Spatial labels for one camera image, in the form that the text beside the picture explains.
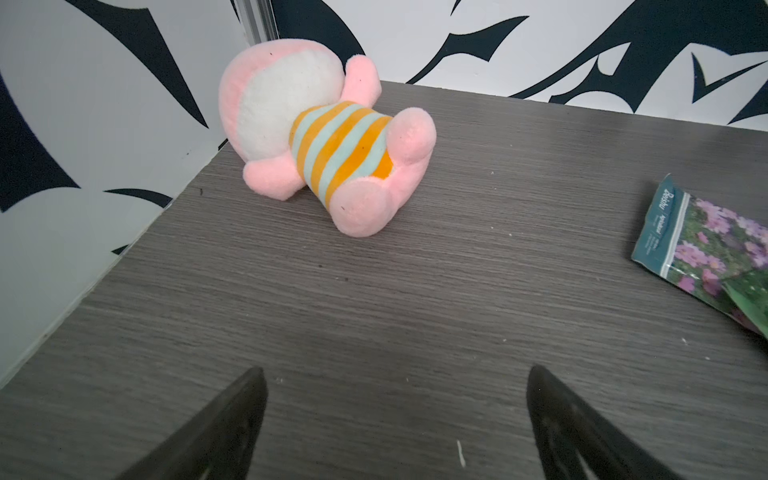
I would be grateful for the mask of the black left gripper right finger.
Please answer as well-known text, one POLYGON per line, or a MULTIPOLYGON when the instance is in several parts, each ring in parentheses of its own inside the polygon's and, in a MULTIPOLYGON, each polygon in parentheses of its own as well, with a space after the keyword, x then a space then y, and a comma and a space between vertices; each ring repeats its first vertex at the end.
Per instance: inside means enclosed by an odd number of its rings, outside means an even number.
POLYGON ((530 369, 527 408, 547 479, 678 479, 542 365, 530 369))

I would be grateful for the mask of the pink flower seed packet teal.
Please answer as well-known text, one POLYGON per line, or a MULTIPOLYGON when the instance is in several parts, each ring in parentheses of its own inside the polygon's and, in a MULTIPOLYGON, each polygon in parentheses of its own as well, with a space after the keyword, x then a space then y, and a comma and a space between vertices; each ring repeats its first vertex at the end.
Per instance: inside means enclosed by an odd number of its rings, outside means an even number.
POLYGON ((631 259, 767 336, 767 228, 695 197, 671 177, 658 185, 631 259))

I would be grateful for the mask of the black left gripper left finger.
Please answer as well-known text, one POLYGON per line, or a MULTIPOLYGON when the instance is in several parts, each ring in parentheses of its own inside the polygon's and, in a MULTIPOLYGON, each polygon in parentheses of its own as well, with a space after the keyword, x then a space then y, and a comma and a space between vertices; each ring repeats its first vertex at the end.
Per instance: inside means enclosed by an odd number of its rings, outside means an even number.
POLYGON ((120 479, 245 479, 268 400, 263 369, 244 372, 120 479))

